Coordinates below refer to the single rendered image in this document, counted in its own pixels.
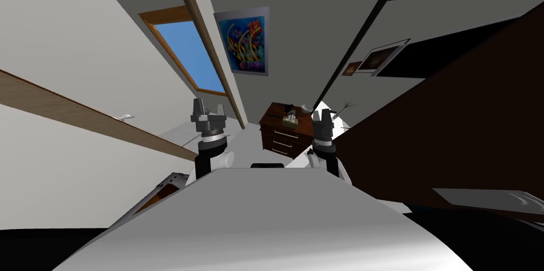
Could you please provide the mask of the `wooden framed window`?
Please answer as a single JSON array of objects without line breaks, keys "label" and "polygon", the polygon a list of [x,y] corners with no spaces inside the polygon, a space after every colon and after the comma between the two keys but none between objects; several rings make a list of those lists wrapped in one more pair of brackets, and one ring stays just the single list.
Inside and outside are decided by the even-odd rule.
[{"label": "wooden framed window", "polygon": [[198,92],[226,96],[187,6],[139,14],[161,47]]}]

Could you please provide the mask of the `dark brown door leaf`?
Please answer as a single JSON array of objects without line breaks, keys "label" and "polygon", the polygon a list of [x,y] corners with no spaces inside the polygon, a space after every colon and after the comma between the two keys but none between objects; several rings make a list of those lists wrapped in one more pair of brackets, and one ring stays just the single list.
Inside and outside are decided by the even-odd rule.
[{"label": "dark brown door leaf", "polygon": [[379,200],[452,208],[434,188],[544,200],[544,2],[334,142]]}]

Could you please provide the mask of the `white framed brown picture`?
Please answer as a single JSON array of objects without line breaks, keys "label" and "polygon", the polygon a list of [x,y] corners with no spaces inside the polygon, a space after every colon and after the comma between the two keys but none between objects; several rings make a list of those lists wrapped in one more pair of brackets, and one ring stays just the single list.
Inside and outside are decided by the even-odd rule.
[{"label": "white framed brown picture", "polygon": [[411,39],[404,39],[395,43],[373,48],[356,69],[355,73],[374,73],[399,49]]}]

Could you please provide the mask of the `brown wooden dresser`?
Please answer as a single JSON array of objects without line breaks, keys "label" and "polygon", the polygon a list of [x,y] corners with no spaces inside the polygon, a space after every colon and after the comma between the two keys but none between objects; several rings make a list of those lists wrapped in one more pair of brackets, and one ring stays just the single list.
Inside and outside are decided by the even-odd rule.
[{"label": "brown wooden dresser", "polygon": [[[287,109],[295,111],[295,128],[283,125]],[[259,125],[263,148],[292,159],[310,148],[313,141],[312,116],[298,106],[271,103]]]}]

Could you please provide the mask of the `small brown wall picture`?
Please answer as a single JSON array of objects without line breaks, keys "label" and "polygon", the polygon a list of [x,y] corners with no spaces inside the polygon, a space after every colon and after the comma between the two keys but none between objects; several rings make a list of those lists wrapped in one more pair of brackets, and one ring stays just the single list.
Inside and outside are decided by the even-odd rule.
[{"label": "small brown wall picture", "polygon": [[358,70],[361,64],[362,64],[362,61],[349,63],[346,69],[344,70],[344,72],[342,73],[342,75],[352,76]]}]

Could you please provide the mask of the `black wall screen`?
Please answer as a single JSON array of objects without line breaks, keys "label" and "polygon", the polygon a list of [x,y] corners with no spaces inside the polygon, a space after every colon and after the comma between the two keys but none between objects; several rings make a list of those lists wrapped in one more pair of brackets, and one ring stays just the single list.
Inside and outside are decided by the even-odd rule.
[{"label": "black wall screen", "polygon": [[519,18],[515,16],[409,43],[394,51],[372,76],[426,79]]}]

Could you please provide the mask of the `white door leaf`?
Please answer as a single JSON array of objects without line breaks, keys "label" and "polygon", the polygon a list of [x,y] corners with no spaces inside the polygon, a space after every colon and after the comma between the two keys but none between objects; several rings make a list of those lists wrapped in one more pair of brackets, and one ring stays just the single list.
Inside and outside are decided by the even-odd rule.
[{"label": "white door leaf", "polygon": [[109,227],[195,157],[0,70],[0,230]]}]

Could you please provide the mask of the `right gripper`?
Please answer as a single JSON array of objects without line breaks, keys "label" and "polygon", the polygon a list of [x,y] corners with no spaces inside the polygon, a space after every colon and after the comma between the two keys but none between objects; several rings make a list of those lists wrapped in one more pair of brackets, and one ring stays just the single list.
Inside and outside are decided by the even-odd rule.
[{"label": "right gripper", "polygon": [[335,111],[329,110],[330,120],[328,120],[328,109],[321,110],[321,121],[312,121],[313,137],[316,140],[332,140],[334,130]]}]

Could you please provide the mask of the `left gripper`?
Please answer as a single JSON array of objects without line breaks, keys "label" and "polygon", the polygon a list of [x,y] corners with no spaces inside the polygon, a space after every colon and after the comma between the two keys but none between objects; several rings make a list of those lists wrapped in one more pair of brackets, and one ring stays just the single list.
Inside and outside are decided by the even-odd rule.
[{"label": "left gripper", "polygon": [[213,132],[223,130],[226,127],[226,115],[224,111],[224,105],[217,105],[216,114],[206,114],[206,108],[204,107],[201,98],[195,98],[192,105],[192,115],[190,116],[191,122],[195,123],[195,129],[197,132]]}]

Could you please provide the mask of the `colourful framed wall picture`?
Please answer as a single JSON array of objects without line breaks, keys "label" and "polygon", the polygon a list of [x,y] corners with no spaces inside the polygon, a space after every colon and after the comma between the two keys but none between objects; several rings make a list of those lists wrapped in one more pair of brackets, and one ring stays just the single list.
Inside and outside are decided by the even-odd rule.
[{"label": "colourful framed wall picture", "polygon": [[268,76],[269,7],[216,12],[214,18],[231,71]]}]

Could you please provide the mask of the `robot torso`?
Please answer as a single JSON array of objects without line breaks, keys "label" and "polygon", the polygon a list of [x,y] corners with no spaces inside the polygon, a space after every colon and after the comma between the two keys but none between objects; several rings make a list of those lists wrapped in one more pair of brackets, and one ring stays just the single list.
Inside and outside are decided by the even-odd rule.
[{"label": "robot torso", "polygon": [[54,271],[472,271],[401,213],[322,169],[223,168]]}]

